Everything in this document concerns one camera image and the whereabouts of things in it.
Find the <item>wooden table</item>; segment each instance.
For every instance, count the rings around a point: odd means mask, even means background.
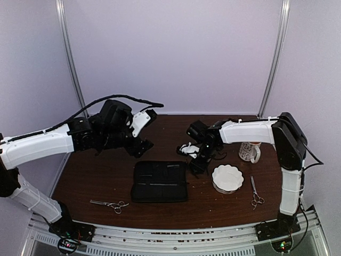
[[[72,154],[56,187],[53,198],[66,203],[72,217],[78,221],[101,225],[149,228],[187,229],[242,225],[277,217],[281,200],[282,175],[271,145],[262,144],[262,156],[257,164],[243,162],[238,157],[239,143],[226,145],[227,157],[212,161],[210,173],[220,164],[236,166],[244,177],[242,187],[231,195],[218,193],[212,186],[211,176],[199,179],[187,173],[189,200],[183,203],[132,203],[134,165],[142,160],[185,161],[176,153],[176,147],[190,141],[188,126],[200,119],[211,125],[227,116],[171,116],[159,115],[142,132],[155,145],[140,159],[128,155],[124,149],[113,149],[94,156],[88,150]],[[253,210],[250,175],[254,176],[257,192],[265,204]],[[91,204],[89,201],[129,202],[121,215],[113,209]]]

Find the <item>scalloped bowl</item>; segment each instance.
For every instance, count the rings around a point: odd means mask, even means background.
[[[232,194],[241,188],[244,178],[237,167],[219,165],[212,173],[213,187],[222,194]]]

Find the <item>scissors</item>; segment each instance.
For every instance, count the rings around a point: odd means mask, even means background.
[[[129,204],[126,204],[123,201],[119,201],[118,203],[107,203],[107,202],[101,202],[101,201],[94,201],[94,200],[90,200],[90,203],[92,204],[99,204],[99,205],[105,205],[105,206],[109,206],[111,208],[113,208],[113,210],[117,213],[117,214],[121,214],[122,213],[122,207],[126,207]]]
[[[251,184],[252,184],[252,188],[254,190],[254,199],[251,201],[251,205],[254,207],[254,209],[256,209],[257,204],[264,204],[265,200],[258,195],[253,176],[251,176]]]

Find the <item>robotic arm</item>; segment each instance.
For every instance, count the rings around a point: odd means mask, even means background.
[[[131,111],[120,101],[107,100],[98,114],[68,119],[53,130],[14,138],[3,138],[0,134],[0,197],[9,197],[40,214],[50,225],[50,231],[62,237],[73,238],[75,234],[77,238],[80,232],[86,241],[91,240],[94,227],[73,222],[66,205],[33,187],[19,174],[17,166],[49,155],[90,148],[99,154],[105,149],[123,147],[138,158],[153,146],[139,134],[157,114],[154,110],[146,110],[132,115]]]
[[[278,162],[282,169],[282,201],[278,219],[272,225],[260,224],[258,239],[269,239],[298,231],[296,212],[300,195],[303,192],[304,159],[307,138],[290,113],[282,113],[275,118],[257,121],[218,121],[208,127],[201,121],[190,125],[187,134],[200,148],[193,145],[178,147],[177,152],[190,155],[190,169],[194,174],[204,173],[217,151],[224,144],[257,141],[274,145]]]

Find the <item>mug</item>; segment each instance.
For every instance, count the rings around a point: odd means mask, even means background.
[[[239,149],[239,157],[244,161],[257,163],[261,157],[260,146],[260,142],[243,142]]]

